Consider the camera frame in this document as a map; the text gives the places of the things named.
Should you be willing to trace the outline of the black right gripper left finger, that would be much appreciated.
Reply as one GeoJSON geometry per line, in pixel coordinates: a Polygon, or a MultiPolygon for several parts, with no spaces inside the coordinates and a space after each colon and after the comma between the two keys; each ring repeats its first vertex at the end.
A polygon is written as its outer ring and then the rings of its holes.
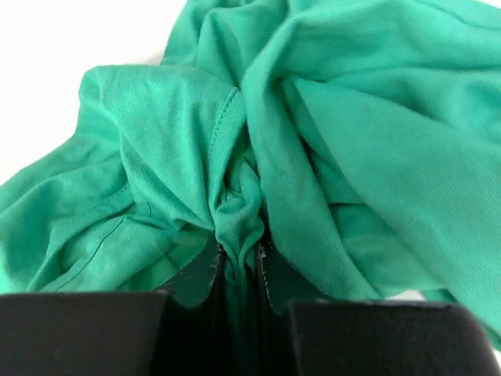
{"type": "Polygon", "coordinates": [[[4,375],[221,375],[215,239],[153,291],[1,297],[4,375]]]}

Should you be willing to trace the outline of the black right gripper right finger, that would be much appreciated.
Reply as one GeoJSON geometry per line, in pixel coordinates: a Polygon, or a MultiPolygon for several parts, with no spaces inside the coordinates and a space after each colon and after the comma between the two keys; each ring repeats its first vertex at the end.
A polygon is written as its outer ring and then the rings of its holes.
{"type": "Polygon", "coordinates": [[[329,298],[276,250],[256,254],[263,375],[489,376],[500,372],[481,325],[440,302],[329,298]]]}

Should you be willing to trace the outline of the green shirt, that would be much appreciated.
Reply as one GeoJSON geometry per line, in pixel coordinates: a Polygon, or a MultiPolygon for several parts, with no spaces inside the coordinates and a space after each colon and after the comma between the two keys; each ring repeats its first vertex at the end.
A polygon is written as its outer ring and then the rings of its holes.
{"type": "Polygon", "coordinates": [[[73,136],[1,188],[4,292],[150,290],[265,230],[320,291],[500,329],[500,11],[190,1],[157,65],[81,81],[73,136]]]}

